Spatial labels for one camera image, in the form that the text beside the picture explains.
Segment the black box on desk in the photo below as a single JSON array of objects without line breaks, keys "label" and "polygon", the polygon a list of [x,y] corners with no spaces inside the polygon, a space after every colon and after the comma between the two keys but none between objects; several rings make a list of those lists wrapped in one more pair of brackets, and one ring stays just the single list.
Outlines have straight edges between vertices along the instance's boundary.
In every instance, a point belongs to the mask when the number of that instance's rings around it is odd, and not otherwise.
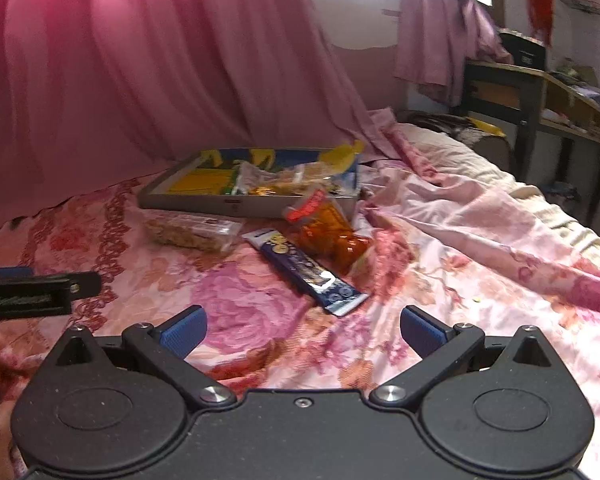
[{"label": "black box on desk", "polygon": [[502,46],[517,66],[546,70],[546,45],[543,41],[524,36],[521,32],[501,29],[498,32]]}]

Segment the large pink curtain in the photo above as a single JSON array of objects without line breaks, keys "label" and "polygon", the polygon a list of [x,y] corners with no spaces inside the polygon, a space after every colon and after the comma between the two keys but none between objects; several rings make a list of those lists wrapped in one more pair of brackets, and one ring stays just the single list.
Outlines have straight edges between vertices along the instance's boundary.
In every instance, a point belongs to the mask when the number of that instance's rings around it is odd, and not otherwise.
[{"label": "large pink curtain", "polygon": [[0,227],[207,148],[392,156],[312,0],[0,0]]}]

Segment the dark wooden desk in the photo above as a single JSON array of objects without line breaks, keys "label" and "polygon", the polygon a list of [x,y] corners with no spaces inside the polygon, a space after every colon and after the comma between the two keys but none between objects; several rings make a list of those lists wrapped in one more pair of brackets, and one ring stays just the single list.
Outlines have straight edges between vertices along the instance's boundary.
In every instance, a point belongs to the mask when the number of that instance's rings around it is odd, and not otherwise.
[{"label": "dark wooden desk", "polygon": [[[585,144],[600,156],[600,106],[542,70],[512,64],[469,61],[465,64],[462,100],[457,110],[479,113],[516,128],[514,175],[528,182],[536,138],[560,141],[553,178],[563,181],[576,149]],[[591,224],[600,204],[600,161],[590,170],[592,194],[585,200],[585,223]]]}]

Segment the orange snack bag red top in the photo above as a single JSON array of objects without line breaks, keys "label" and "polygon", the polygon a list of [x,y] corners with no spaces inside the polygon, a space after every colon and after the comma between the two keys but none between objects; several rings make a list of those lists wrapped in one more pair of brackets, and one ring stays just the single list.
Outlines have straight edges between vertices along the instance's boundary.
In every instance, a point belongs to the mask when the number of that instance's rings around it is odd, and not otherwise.
[{"label": "orange snack bag red top", "polygon": [[336,200],[321,186],[312,186],[283,212],[298,231],[298,247],[307,255],[328,261],[341,274],[372,246],[368,236],[355,233]]}]

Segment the cream pillow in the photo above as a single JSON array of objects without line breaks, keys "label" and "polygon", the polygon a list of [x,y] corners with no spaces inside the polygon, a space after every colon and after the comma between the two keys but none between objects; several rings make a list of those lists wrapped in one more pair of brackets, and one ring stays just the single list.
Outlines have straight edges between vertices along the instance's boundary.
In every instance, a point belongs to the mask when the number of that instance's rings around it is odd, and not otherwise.
[{"label": "cream pillow", "polygon": [[468,177],[489,188],[501,188],[507,193],[524,187],[524,183],[517,182],[514,176],[444,133],[412,124],[400,124],[399,127],[406,140],[424,154],[430,164],[442,174]]}]

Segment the black mesh fan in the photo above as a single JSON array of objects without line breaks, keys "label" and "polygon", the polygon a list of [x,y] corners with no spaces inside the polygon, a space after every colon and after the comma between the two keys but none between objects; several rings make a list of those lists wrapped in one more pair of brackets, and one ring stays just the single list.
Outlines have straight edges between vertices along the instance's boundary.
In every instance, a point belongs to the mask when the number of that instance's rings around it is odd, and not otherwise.
[{"label": "black mesh fan", "polygon": [[396,119],[402,124],[412,124],[465,144],[501,170],[512,172],[515,157],[506,134],[497,126],[480,119],[436,114],[420,110],[399,110]]}]

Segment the clear pack of nut bars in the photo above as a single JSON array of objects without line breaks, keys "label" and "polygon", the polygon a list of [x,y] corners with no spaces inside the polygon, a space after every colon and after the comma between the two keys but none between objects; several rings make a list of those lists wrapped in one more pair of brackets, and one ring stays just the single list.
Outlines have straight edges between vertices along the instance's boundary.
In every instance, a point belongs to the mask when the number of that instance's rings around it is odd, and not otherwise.
[{"label": "clear pack of nut bars", "polygon": [[148,209],[143,224],[157,243],[222,254],[234,244],[245,221],[192,212]]}]

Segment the pink floral bed sheet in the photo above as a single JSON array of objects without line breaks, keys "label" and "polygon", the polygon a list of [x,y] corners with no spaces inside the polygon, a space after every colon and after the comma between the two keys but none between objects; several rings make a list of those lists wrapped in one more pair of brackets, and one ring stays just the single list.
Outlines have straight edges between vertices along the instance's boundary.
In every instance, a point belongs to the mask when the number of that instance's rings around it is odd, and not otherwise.
[{"label": "pink floral bed sheet", "polygon": [[534,325],[592,405],[581,467],[600,479],[600,237],[532,185],[507,193],[442,174],[389,112],[374,119],[399,156],[366,172],[370,199],[355,226],[372,246],[348,279],[368,298],[343,318],[301,295],[246,242],[225,255],[154,243],[138,179],[3,226],[0,266],[100,273],[102,294],[77,304],[72,318],[101,335],[200,304],[208,334],[189,362],[237,392],[381,384],[417,360],[399,330],[407,304],[490,335]]}]

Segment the yellow crinkled snack bag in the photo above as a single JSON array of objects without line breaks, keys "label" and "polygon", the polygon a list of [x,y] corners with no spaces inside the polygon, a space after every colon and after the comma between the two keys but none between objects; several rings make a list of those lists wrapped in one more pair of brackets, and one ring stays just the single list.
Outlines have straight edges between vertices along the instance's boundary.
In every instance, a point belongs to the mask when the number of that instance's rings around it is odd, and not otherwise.
[{"label": "yellow crinkled snack bag", "polygon": [[305,162],[306,166],[298,193],[289,196],[300,196],[312,186],[322,188],[329,193],[338,193],[343,190],[340,174],[327,162]]}]

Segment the clear candy bag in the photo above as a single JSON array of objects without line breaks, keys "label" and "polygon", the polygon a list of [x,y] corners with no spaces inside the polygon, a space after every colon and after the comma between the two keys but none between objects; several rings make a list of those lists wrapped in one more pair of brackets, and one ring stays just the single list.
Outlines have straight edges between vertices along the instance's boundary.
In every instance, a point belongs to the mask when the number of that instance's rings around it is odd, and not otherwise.
[{"label": "clear candy bag", "polygon": [[298,193],[306,166],[303,164],[280,171],[268,171],[241,162],[233,188],[234,195],[291,195]]}]

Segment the dark blue snack stick pack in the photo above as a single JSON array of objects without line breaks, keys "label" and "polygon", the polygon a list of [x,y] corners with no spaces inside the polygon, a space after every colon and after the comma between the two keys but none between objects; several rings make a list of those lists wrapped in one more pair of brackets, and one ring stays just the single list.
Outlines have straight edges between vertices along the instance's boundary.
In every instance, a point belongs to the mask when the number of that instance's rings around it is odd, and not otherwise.
[{"label": "dark blue snack stick pack", "polygon": [[368,295],[308,256],[276,229],[245,233],[242,238],[300,292],[311,296],[326,312],[343,318],[367,300]]}]

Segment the small mauve curtain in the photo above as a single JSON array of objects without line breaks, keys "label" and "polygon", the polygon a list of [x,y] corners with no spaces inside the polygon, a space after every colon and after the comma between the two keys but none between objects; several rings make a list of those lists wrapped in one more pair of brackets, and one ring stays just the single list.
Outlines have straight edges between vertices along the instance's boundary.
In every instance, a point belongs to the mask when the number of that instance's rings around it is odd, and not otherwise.
[{"label": "small mauve curtain", "polygon": [[476,0],[401,0],[394,76],[456,107],[468,61],[513,62]]}]

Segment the grey tray with corn print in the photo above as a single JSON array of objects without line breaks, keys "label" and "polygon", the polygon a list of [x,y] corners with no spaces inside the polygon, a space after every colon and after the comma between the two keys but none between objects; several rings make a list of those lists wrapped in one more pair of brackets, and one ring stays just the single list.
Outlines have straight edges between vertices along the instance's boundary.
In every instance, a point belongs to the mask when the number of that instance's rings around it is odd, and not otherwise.
[{"label": "grey tray with corn print", "polygon": [[143,209],[279,219],[313,185],[347,218],[355,211],[364,144],[336,148],[216,148],[197,152],[148,183]]}]

